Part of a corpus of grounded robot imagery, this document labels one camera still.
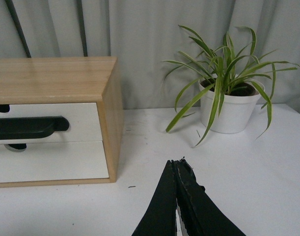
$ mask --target white table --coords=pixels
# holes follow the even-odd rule
[[[129,236],[167,160],[186,157],[197,182],[248,236],[300,236],[300,115],[274,105],[270,129],[257,106],[238,134],[210,132],[198,112],[164,129],[173,109],[125,111],[118,181],[0,189],[0,236]]]

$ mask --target spider plant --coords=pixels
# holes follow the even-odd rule
[[[181,28],[188,31],[192,39],[200,48],[201,52],[195,58],[191,57],[185,52],[179,51],[178,53],[186,60],[185,62],[176,61],[176,60],[164,60],[165,62],[169,62],[171,64],[175,64],[176,67],[171,69],[165,76],[165,78],[174,72],[175,70],[185,67],[186,69],[192,70],[196,72],[197,77],[193,79],[190,83],[184,86],[181,91],[178,93],[174,108],[176,111],[176,116],[170,122],[170,124],[166,128],[166,132],[169,132],[174,125],[183,117],[186,117],[187,111],[200,100],[202,96],[204,96],[207,91],[214,91],[214,99],[211,108],[211,113],[208,121],[208,125],[206,130],[200,139],[200,141],[196,144],[200,144],[207,133],[209,132],[213,121],[216,117],[216,114],[220,115],[225,95],[230,95],[233,91],[237,89],[244,88],[242,84],[244,82],[251,83],[253,87],[261,94],[266,103],[262,106],[262,108],[267,107],[267,116],[268,116],[268,124],[265,130],[267,130],[271,124],[272,120],[272,103],[271,99],[273,97],[275,82],[276,82],[276,73],[278,71],[288,71],[288,70],[297,70],[300,69],[300,66],[295,63],[290,63],[288,61],[262,61],[264,57],[273,53],[275,50],[268,52],[261,57],[257,57],[254,52],[256,48],[256,33],[253,29],[243,26],[237,27],[240,30],[247,30],[251,34],[251,42],[246,44],[241,50],[235,53],[234,44],[232,38],[227,32],[223,37],[223,43],[221,46],[216,49],[211,49],[207,46],[202,37],[196,33],[191,28],[186,26],[180,26]],[[243,65],[242,70],[236,74],[236,65]],[[277,64],[290,64],[291,67],[276,69],[275,65]],[[267,95],[265,91],[259,86],[256,81],[250,80],[253,77],[265,77],[268,78],[272,83],[272,91],[270,95]],[[180,100],[183,93],[192,85],[197,82],[201,82],[202,80],[207,80],[208,85],[197,95],[195,95],[179,112],[177,112],[177,104]]]

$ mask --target curtain fold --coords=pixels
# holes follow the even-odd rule
[[[179,24],[195,29],[212,48],[221,44],[226,31],[241,48],[250,38],[235,26],[252,27],[257,56],[278,49],[267,60],[300,65],[300,0],[7,1],[13,3],[31,57],[83,57],[84,51],[118,56],[126,109],[173,107],[177,93],[194,77],[180,71],[164,79],[172,66],[163,60],[180,59],[180,50],[198,54]],[[14,57],[26,57],[25,49],[0,0],[0,58]],[[269,81],[260,81],[269,93]],[[180,106],[197,91],[186,93]],[[277,74],[273,102],[300,112],[299,70]]]

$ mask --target potted plant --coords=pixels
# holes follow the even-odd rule
[[[180,27],[192,35],[189,38],[199,46],[201,52],[196,58],[193,58],[187,53],[179,51],[178,53],[186,59],[186,62],[165,60],[165,62],[177,65],[166,74],[165,78],[182,67],[197,74],[197,77],[178,93],[175,99],[175,111],[177,112],[179,99],[189,87],[199,83],[200,93],[188,101],[176,114],[167,126],[166,132],[169,132],[181,118],[188,116],[186,115],[187,111],[199,100],[201,100],[201,121],[206,126],[206,130],[196,146],[204,140],[210,129],[222,133],[240,132],[248,122],[260,96],[266,101],[262,108],[267,107],[267,130],[272,120],[271,98],[274,93],[276,72],[296,70],[297,68],[300,69],[300,66],[283,60],[262,61],[265,56],[275,50],[259,58],[256,57],[254,55],[256,34],[249,27],[237,27],[240,30],[247,30],[252,38],[251,42],[247,43],[238,53],[234,51],[234,44],[228,32],[223,37],[223,44],[213,50],[207,46],[202,37],[194,30],[186,26]],[[291,64],[293,66],[276,69],[275,65],[277,64]],[[238,73],[236,65],[243,65]],[[255,77],[265,77],[271,81],[272,91],[269,96],[266,94],[263,85],[253,79]],[[243,112],[246,113],[244,120],[241,118]]]

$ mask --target drawer front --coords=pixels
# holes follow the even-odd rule
[[[108,177],[101,141],[36,143],[22,152],[0,145],[0,183]]]
[[[56,131],[41,139],[0,140],[0,144],[101,141],[102,133],[96,103],[18,104],[10,105],[0,118],[63,116],[69,121],[67,131]]]

